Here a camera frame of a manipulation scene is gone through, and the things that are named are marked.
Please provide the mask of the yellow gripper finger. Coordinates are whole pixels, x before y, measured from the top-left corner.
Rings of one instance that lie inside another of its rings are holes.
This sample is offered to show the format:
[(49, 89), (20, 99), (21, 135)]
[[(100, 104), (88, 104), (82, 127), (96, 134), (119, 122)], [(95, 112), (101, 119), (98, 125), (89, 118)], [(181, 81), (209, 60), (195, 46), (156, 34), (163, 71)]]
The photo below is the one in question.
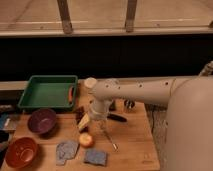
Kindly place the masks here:
[(78, 123), (78, 130), (82, 131), (85, 127), (87, 127), (90, 123), (90, 117), (88, 114), (85, 114), (80, 122)]

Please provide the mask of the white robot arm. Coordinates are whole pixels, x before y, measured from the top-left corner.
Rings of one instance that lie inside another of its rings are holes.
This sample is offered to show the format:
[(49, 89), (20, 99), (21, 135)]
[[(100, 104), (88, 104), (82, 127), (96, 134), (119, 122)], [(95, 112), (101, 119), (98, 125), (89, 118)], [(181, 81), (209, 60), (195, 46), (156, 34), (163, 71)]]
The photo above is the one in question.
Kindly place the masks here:
[(89, 110), (78, 124), (104, 121), (114, 100), (142, 102), (164, 112), (162, 171), (213, 171), (213, 77), (182, 76), (145, 82), (88, 78)]

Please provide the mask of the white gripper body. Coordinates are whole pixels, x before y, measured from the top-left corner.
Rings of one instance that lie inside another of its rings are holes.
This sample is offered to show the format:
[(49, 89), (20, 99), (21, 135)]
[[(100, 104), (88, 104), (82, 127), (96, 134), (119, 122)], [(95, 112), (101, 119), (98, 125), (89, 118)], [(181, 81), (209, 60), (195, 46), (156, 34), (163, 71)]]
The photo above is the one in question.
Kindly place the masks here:
[(93, 99), (89, 104), (88, 115), (92, 120), (105, 120), (109, 114), (110, 100)]

